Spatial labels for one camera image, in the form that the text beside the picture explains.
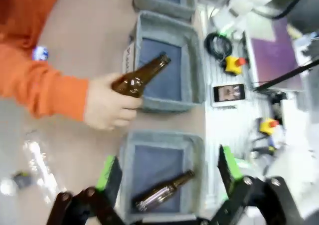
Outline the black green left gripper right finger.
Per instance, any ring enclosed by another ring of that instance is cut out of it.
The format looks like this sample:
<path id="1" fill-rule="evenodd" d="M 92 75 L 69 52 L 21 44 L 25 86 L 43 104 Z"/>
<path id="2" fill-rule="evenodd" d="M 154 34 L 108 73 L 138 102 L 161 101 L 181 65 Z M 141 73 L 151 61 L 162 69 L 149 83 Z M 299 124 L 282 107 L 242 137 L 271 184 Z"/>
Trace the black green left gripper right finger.
<path id="1" fill-rule="evenodd" d="M 219 147 L 217 165 L 228 199 L 211 219 L 213 225 L 236 225 L 246 207 L 256 207 L 268 225 L 302 225 L 304 219 L 280 176 L 251 177 L 241 173 L 228 146 Z"/>

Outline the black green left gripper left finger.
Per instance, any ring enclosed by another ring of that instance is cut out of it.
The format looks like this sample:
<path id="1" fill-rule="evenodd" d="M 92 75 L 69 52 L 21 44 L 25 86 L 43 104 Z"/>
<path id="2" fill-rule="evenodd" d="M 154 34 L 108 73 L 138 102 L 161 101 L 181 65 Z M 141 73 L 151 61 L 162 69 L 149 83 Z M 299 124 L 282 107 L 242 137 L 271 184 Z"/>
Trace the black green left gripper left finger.
<path id="1" fill-rule="evenodd" d="M 55 199 L 48 225 L 84 225 L 89 218 L 97 218 L 101 225 L 123 225 L 115 210 L 122 180 L 122 169 L 117 156 L 108 156 L 95 186 L 74 195 L 60 192 Z"/>

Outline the person's bare hand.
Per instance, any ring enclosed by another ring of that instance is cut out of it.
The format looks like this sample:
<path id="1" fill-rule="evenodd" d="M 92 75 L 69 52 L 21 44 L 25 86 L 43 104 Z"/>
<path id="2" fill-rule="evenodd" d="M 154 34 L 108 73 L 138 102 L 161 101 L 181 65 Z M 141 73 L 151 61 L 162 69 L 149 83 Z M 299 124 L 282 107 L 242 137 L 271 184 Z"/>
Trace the person's bare hand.
<path id="1" fill-rule="evenodd" d="M 122 77 L 112 73 L 92 79 L 88 83 L 83 121 L 86 125 L 112 131 L 117 127 L 126 127 L 137 116 L 142 99 L 115 92 L 111 85 Z"/>

